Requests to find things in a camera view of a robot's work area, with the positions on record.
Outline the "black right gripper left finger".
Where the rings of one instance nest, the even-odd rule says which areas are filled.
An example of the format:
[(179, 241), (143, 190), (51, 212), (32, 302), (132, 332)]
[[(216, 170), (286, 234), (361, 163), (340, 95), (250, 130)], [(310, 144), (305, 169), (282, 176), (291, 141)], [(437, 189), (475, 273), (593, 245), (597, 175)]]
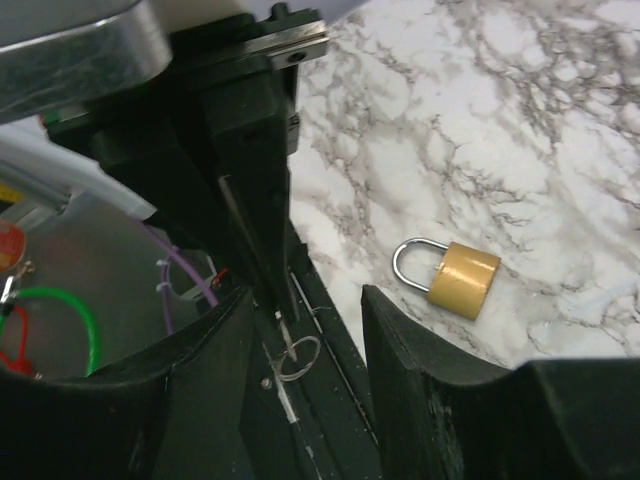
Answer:
[(86, 378), (1, 376), (5, 479), (231, 479), (253, 334), (239, 288)]

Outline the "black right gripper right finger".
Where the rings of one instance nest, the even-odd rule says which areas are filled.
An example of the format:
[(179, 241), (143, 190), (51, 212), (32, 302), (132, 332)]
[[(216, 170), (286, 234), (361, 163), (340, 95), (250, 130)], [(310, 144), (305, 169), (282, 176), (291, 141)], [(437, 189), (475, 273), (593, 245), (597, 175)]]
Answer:
[(639, 363), (534, 360), (508, 370), (361, 296), (368, 376), (388, 479), (635, 479)]

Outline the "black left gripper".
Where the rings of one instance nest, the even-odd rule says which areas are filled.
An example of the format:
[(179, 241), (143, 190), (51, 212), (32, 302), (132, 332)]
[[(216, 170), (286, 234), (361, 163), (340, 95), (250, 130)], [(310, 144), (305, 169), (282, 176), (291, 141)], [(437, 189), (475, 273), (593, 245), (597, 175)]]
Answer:
[(49, 118), (47, 133), (126, 187), (113, 204), (160, 212), (265, 308), (295, 320), (288, 158), (298, 142), (298, 67), (327, 49), (322, 14), (279, 2), (264, 20), (237, 14), (176, 33), (171, 46), (159, 77), (83, 114)]

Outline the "silver key with ring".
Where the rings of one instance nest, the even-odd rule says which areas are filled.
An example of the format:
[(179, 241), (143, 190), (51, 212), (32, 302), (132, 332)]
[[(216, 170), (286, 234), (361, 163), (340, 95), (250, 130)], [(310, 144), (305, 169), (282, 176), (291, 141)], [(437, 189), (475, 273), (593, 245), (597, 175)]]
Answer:
[[(298, 340), (294, 341), (286, 325), (284, 317), (281, 315), (281, 312), (277, 311), (275, 317), (278, 323), (280, 333), (282, 335), (282, 339), (285, 343), (285, 350), (274, 361), (274, 371), (280, 381), (289, 383), (302, 378), (314, 366), (321, 351), (321, 342), (318, 337), (309, 336), (309, 335), (303, 336)], [(300, 363), (300, 360), (299, 360), (300, 354), (298, 353), (297, 349), (300, 345), (307, 344), (307, 343), (310, 343), (314, 347), (314, 351), (311, 356), (311, 359), (304, 366), (297, 369), (295, 372), (286, 373), (284, 371), (285, 362), (287, 360), (291, 360), (294, 364), (298, 365)]]

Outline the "brass padlock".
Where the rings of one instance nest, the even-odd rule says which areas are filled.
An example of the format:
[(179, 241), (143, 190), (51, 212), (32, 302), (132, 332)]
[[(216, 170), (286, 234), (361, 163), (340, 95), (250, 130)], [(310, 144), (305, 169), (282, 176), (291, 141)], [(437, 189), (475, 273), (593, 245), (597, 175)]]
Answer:
[[(407, 277), (400, 260), (410, 248), (425, 246), (442, 254), (430, 286)], [(414, 237), (399, 244), (391, 258), (396, 279), (424, 294), (426, 300), (452, 314), (475, 321), (492, 286), (501, 258), (456, 242), (444, 245), (432, 239)]]

